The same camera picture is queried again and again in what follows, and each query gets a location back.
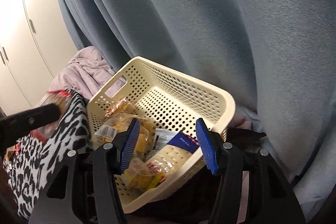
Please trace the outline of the yellow sesame cake packet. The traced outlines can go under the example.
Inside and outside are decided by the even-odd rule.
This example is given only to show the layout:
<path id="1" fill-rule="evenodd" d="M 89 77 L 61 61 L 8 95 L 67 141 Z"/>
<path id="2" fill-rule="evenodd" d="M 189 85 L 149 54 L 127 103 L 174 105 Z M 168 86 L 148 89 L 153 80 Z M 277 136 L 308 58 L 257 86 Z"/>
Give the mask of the yellow sesame cake packet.
<path id="1" fill-rule="evenodd" d="M 150 169 L 141 159 L 131 159 L 128 169 L 121 175 L 126 186 L 146 192 L 166 180 L 163 172 Z"/>

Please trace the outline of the clear bag of biscuits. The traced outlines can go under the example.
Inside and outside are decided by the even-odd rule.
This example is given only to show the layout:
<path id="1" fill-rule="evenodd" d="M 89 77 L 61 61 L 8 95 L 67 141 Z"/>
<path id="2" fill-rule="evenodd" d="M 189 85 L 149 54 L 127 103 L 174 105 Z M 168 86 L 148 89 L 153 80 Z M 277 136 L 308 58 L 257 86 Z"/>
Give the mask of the clear bag of biscuits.
<path id="1" fill-rule="evenodd" d="M 125 97 L 112 104 L 105 112 L 102 126 L 91 137 L 92 149 L 96 150 L 104 143 L 112 142 L 117 134 L 128 130 L 134 119 L 139 121 L 140 126 L 133 155 L 143 160 L 154 145 L 154 120 L 136 115 L 135 106 Z"/>

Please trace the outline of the blue cracker package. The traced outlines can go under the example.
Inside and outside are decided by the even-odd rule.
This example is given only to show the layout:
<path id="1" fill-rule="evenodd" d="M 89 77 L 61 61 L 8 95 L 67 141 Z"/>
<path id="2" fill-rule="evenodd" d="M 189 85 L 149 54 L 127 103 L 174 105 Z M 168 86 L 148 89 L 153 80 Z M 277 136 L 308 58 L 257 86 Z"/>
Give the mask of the blue cracker package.
<path id="1" fill-rule="evenodd" d="M 155 185 L 162 184 L 179 170 L 198 148 L 196 139 L 177 133 L 146 162 L 146 166 L 156 174 Z"/>

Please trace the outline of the red snack packet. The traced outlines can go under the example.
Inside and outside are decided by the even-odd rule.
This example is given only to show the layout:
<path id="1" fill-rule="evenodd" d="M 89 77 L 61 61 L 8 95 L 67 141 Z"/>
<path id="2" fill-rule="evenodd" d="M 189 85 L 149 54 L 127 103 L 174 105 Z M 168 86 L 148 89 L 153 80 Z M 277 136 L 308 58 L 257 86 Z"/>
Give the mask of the red snack packet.
<path id="1" fill-rule="evenodd" d="M 14 120 L 15 140 L 30 135 L 45 143 L 57 129 L 71 98 L 72 94 L 66 90 L 47 92 L 39 106 L 19 113 Z"/>

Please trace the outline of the grey white snack packet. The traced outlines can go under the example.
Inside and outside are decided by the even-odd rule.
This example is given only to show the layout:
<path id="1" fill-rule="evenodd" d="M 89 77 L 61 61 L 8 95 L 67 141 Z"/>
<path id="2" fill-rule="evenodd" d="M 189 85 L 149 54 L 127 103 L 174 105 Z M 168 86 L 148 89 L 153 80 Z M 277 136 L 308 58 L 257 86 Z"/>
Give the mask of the grey white snack packet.
<path id="1" fill-rule="evenodd" d="M 154 135 L 153 149 L 147 154 L 148 160 L 164 161 L 179 157 L 183 150 L 183 133 L 157 129 Z"/>

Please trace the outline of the leopard print blanket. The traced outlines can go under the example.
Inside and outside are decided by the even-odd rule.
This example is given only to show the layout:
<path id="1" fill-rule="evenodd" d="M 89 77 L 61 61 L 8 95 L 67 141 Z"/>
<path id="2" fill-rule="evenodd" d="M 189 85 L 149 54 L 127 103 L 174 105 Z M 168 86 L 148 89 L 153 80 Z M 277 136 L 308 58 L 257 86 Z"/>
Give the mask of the leopard print blanket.
<path id="1" fill-rule="evenodd" d="M 88 100 L 75 90 L 68 89 L 67 92 L 72 94 L 70 104 L 53 135 L 45 143 L 30 135 L 19 139 L 19 153 L 11 163 L 3 164 L 18 206 L 17 214 L 24 222 L 29 220 L 57 163 L 69 150 L 84 151 L 88 148 Z"/>

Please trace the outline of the white wardrobe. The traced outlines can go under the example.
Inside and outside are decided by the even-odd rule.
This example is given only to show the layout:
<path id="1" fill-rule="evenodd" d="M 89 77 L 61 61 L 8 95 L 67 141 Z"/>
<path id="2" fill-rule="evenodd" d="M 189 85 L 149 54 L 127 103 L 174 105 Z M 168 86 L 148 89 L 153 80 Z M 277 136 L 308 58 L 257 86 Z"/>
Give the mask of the white wardrobe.
<path id="1" fill-rule="evenodd" d="M 58 0 L 1 0 L 1 109 L 35 106 L 75 55 Z"/>

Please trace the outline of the pink duvet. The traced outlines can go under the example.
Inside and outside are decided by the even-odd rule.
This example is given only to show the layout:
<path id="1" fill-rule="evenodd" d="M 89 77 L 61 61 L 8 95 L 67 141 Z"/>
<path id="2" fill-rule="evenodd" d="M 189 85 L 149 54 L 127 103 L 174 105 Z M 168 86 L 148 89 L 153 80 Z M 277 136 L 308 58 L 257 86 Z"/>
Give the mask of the pink duvet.
<path id="1" fill-rule="evenodd" d="M 52 80 L 49 91 L 72 89 L 90 100 L 115 74 L 101 53 L 89 46 L 72 57 Z"/>

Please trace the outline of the grey blue curtain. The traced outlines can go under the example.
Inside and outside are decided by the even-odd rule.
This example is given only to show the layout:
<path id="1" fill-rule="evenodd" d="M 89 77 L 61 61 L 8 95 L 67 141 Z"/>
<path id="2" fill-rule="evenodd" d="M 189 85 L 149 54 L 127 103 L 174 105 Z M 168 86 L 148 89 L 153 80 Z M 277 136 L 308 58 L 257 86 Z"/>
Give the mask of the grey blue curtain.
<path id="1" fill-rule="evenodd" d="M 335 186 L 335 0 L 59 0 L 78 48 L 225 89 L 266 133 L 307 221 Z"/>

